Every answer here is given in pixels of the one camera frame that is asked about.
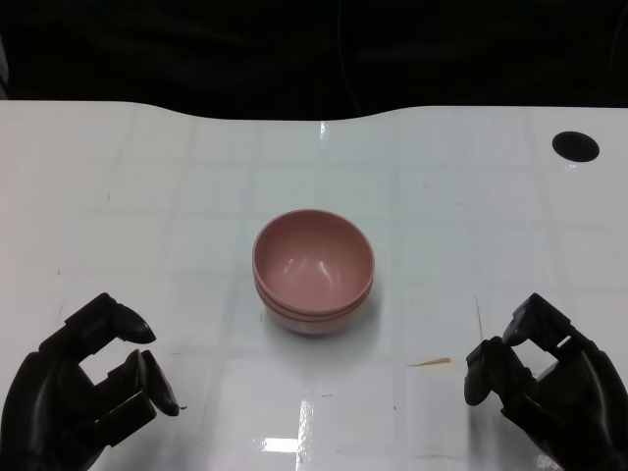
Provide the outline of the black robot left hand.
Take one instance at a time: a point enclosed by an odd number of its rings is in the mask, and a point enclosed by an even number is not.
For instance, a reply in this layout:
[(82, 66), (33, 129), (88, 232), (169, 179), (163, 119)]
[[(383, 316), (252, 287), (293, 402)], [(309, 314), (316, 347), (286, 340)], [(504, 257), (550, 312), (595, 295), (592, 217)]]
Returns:
[(1, 417), (4, 470), (88, 470), (159, 413), (181, 407), (148, 349), (132, 351), (93, 383), (80, 364), (112, 340), (156, 337), (135, 311), (103, 292), (69, 317), (18, 370)]

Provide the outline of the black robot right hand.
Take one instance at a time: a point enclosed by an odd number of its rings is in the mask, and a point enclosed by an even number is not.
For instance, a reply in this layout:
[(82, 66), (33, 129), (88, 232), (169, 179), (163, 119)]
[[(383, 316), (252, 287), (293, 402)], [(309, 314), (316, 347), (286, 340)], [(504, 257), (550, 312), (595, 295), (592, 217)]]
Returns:
[(605, 352), (531, 294), (500, 337), (466, 358), (464, 397), (501, 413), (564, 470), (627, 467), (627, 391)]

